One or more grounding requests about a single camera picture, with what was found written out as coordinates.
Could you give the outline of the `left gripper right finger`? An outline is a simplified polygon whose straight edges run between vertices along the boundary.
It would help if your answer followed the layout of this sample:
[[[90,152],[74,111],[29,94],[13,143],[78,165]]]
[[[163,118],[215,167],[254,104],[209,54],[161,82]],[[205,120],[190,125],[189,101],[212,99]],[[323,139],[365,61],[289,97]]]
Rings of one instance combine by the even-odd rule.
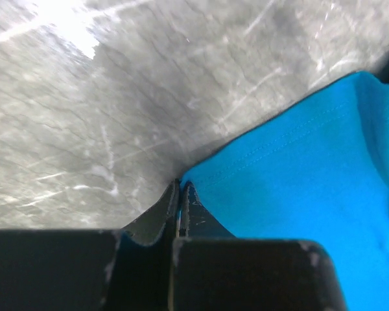
[[[242,239],[184,187],[171,310],[345,310],[333,261],[310,240]]]

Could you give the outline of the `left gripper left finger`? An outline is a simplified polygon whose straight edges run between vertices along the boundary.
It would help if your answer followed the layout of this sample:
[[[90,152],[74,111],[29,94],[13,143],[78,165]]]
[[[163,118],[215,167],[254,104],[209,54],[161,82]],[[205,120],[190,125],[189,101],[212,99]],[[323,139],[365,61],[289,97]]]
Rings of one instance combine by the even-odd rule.
[[[160,309],[179,192],[120,229],[0,229],[0,310]]]

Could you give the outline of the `blue t shirt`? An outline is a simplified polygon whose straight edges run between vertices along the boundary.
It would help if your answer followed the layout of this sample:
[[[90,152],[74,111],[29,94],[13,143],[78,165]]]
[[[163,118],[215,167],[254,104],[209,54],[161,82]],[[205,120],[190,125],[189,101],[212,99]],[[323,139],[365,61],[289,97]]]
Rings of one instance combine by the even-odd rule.
[[[389,83],[348,75],[189,169],[241,238],[326,248],[350,310],[389,310]]]

